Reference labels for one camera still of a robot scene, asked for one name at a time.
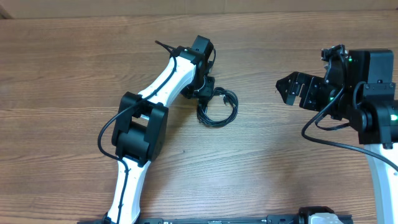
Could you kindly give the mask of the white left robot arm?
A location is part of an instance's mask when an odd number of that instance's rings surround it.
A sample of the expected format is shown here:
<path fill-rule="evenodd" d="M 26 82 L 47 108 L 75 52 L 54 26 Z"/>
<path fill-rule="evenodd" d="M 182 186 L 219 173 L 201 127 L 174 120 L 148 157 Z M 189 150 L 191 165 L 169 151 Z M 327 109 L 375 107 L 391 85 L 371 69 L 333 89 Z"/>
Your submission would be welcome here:
<path fill-rule="evenodd" d="M 102 140 L 106 129 L 114 126 L 111 143 L 116 152 L 110 158 L 118 163 L 118 178 L 102 223 L 138 223 L 146 173 L 165 143 L 170 105 L 180 93 L 203 97 L 214 84 L 207 76 L 213 65 L 209 57 L 215 51 L 209 39 L 199 35 L 191 47 L 166 45 L 165 49 L 170 55 L 165 70 L 138 94 L 126 92 L 118 113 L 98 136 Z"/>

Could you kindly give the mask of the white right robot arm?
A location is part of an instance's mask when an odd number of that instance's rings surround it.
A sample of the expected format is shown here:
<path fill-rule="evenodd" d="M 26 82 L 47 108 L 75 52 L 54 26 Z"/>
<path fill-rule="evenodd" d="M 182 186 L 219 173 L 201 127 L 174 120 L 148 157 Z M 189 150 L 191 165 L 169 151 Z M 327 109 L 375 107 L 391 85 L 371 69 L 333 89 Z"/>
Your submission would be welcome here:
<path fill-rule="evenodd" d="M 388 49 L 347 51 L 344 45 L 322 49 L 326 63 L 323 78 L 293 72 L 275 84 L 282 100 L 315 111 L 315 116 L 301 130 L 312 142 L 340 147 L 366 155 L 376 203 L 378 223 L 397 223 L 397 100 L 392 80 L 394 54 Z M 307 128 L 326 116 L 346 119 L 336 131 L 351 127 L 358 133 L 359 146 L 318 139 L 306 134 Z"/>

